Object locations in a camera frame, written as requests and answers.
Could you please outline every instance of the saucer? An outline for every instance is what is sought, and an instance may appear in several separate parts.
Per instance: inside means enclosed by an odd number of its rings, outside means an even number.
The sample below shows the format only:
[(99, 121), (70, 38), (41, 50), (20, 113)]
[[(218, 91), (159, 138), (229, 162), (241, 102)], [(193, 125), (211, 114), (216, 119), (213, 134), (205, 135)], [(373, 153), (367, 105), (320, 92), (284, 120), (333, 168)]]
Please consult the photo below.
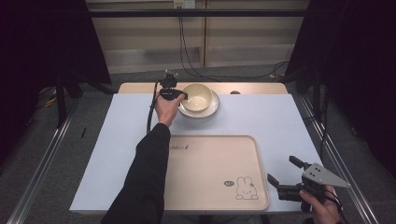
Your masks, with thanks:
[(180, 111), (180, 113), (182, 113), (183, 115), (194, 119), (202, 119), (209, 117), (219, 109), (219, 105), (220, 105), (219, 96), (214, 91), (212, 91), (212, 96), (213, 96), (212, 103), (204, 111), (192, 112), (186, 109), (182, 104), (180, 104), (180, 106), (178, 107), (178, 111)]

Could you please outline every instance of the black sleeve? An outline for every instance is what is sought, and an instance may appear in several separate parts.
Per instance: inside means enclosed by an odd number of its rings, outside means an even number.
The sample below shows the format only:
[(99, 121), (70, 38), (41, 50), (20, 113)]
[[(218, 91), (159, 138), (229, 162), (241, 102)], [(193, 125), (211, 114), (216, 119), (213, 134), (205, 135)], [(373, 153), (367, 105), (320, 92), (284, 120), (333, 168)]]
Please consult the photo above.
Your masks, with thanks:
[(160, 223), (170, 132), (157, 124), (137, 145), (124, 186), (101, 223)]

